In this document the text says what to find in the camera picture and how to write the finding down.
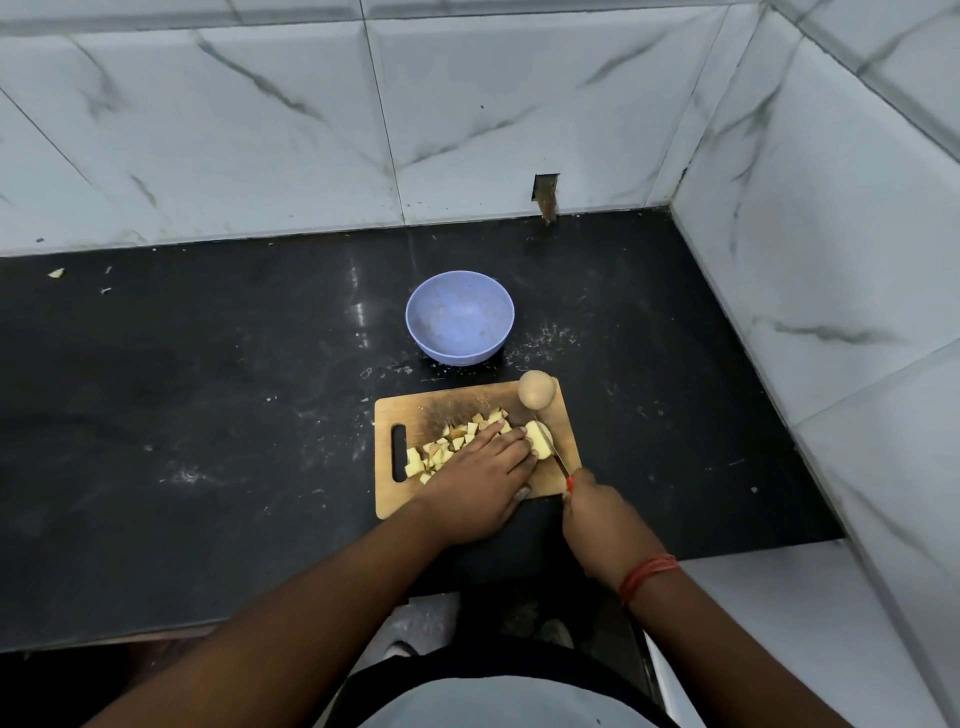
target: person's right arm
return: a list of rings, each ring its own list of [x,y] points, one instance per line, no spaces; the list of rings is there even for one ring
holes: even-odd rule
[[[637,564],[666,552],[634,507],[584,470],[566,497],[564,536],[587,574],[615,592]],[[708,728],[851,728],[682,570],[648,578],[629,607]]]

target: person's left hand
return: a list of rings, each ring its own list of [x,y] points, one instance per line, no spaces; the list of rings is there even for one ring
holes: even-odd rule
[[[427,509],[444,546],[490,536],[510,518],[523,487],[537,465],[526,429],[515,427],[495,437],[503,421],[477,433],[430,478],[410,504]]]

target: bowl rim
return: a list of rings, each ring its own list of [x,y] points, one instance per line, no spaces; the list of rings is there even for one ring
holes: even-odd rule
[[[507,329],[507,330],[504,332],[504,334],[503,334],[503,336],[500,338],[500,340],[497,341],[497,343],[495,343],[493,346],[489,347],[488,349],[483,349],[482,351],[477,352],[477,353],[452,354],[452,353],[437,352],[437,351],[431,349],[430,347],[428,347],[426,344],[423,344],[423,343],[420,341],[420,339],[417,338],[417,335],[413,332],[413,330],[410,328],[410,303],[413,301],[414,297],[417,296],[418,292],[420,292],[420,289],[421,289],[423,286],[425,286],[427,283],[429,283],[431,280],[433,280],[433,279],[443,278],[443,277],[445,277],[445,276],[449,276],[449,275],[451,275],[451,274],[458,274],[458,273],[460,273],[460,274],[466,273],[466,274],[469,274],[469,275],[471,275],[471,276],[476,276],[476,277],[478,277],[478,278],[482,278],[482,279],[487,279],[487,280],[489,280],[491,283],[493,283],[495,286],[497,286],[501,291],[503,291],[503,293],[504,293],[504,294],[506,295],[506,297],[507,297],[507,301],[510,302],[510,321],[507,323],[507,326],[506,326],[506,329]],[[409,333],[410,336],[413,337],[413,340],[414,340],[414,342],[417,344],[417,346],[419,346],[421,349],[423,349],[423,350],[424,350],[426,353],[428,353],[431,357],[433,357],[434,359],[437,359],[438,357],[442,356],[442,357],[445,358],[445,359],[450,359],[450,360],[454,360],[454,361],[462,361],[462,360],[465,360],[465,359],[473,359],[473,358],[475,358],[475,357],[477,357],[477,356],[483,356],[484,358],[486,358],[487,356],[489,356],[490,354],[494,353],[497,349],[499,349],[500,347],[503,346],[504,342],[506,342],[506,340],[507,340],[507,337],[510,335],[510,332],[511,332],[511,331],[513,330],[513,328],[514,328],[514,321],[516,320],[516,305],[514,304],[514,298],[513,298],[513,296],[510,295],[510,291],[508,291],[508,290],[504,287],[503,283],[501,283],[499,280],[497,280],[497,279],[495,279],[495,278],[492,278],[491,276],[488,276],[488,275],[485,274],[485,273],[478,273],[477,271],[465,271],[465,270],[462,270],[462,269],[457,269],[457,270],[453,270],[453,271],[443,271],[443,272],[438,273],[438,274],[436,274],[436,275],[434,275],[434,276],[431,276],[430,278],[428,278],[427,280],[425,280],[424,282],[422,282],[420,285],[418,285],[416,288],[414,288],[413,293],[410,294],[410,298],[407,299],[407,305],[406,305],[406,307],[404,308],[404,312],[403,312],[403,319],[404,319],[404,322],[405,322],[406,325],[407,325],[407,333]]]

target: bowl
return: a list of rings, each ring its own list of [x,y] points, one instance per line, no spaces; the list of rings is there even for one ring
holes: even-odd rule
[[[498,282],[473,271],[427,279],[407,302],[407,329],[423,353],[468,367],[489,359],[514,325],[514,302]]]

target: wristband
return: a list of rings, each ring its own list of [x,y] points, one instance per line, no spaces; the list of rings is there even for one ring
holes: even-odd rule
[[[672,571],[673,569],[679,568],[680,564],[677,563],[677,559],[668,553],[662,553],[657,556],[651,556],[649,559],[644,559],[623,577],[620,591],[617,592],[620,596],[620,601],[624,605],[630,604],[631,599],[633,599],[636,594],[636,590],[655,573]]]

